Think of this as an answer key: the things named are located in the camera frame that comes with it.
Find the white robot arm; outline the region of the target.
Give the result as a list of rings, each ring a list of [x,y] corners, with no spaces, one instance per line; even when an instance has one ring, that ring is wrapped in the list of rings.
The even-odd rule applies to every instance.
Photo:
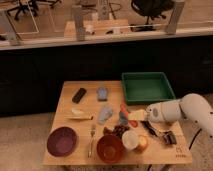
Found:
[[[146,109],[132,111],[129,120],[173,123],[187,118],[213,136],[213,108],[201,95],[191,93],[176,100],[153,103]]]

